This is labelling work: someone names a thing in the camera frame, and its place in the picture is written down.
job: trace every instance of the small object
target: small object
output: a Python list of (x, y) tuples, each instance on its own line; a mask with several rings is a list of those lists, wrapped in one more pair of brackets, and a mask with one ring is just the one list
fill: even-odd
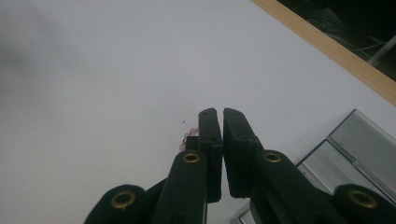
[(185, 151), (186, 150), (187, 137), (188, 136), (198, 136), (198, 134), (199, 134), (199, 129), (198, 128), (191, 128), (188, 133), (184, 133), (183, 141), (181, 142), (181, 145), (178, 147), (178, 149), (180, 151)]

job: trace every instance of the black plastic part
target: black plastic part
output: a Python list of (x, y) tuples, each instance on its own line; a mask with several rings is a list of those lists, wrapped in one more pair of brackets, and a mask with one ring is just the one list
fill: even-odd
[(222, 150), (221, 131), (216, 109), (209, 108), (198, 115), (199, 151), (208, 159), (207, 167), (207, 201), (216, 203), (221, 198)]
[(206, 223), (207, 158), (196, 150), (175, 157), (151, 224)]
[(109, 190), (91, 210), (85, 224), (147, 223), (145, 191), (138, 186), (122, 185)]
[(357, 185), (338, 187), (332, 196), (333, 206), (356, 224), (395, 224), (396, 208), (370, 189)]
[(262, 192), (280, 223), (347, 223), (282, 153), (258, 152), (255, 163)]
[(161, 193), (163, 192), (165, 183), (166, 178), (150, 189), (146, 190), (146, 210), (148, 214), (148, 220), (151, 220), (151, 217), (154, 214), (157, 202), (160, 199)]
[(251, 162), (263, 147), (240, 111), (224, 109), (223, 143), (230, 193), (235, 198), (250, 197), (255, 182)]

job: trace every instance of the wooden board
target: wooden board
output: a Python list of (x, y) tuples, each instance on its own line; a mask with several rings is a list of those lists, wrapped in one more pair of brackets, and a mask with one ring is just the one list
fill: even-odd
[(251, 0), (305, 41), (326, 54), (373, 91), (396, 105), (396, 82), (323, 34), (276, 0)]

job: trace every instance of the white surface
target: white surface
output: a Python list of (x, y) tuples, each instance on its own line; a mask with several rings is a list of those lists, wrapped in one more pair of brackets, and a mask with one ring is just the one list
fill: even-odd
[[(3, 0), (0, 223), (82, 223), (147, 189), (212, 106), (293, 161), (355, 107), (396, 136), (393, 105), (247, 0)], [(243, 204), (223, 183), (208, 223)]]

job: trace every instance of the bolt hole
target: bolt hole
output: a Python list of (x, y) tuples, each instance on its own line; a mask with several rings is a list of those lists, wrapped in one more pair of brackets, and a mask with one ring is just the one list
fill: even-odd
[(194, 154), (194, 153), (184, 155), (184, 157), (183, 157), (183, 161), (188, 162), (188, 163), (198, 162), (198, 160), (200, 160), (199, 155)]
[(110, 203), (114, 208), (125, 208), (134, 203), (135, 199), (136, 195), (132, 191), (125, 190), (114, 195)]

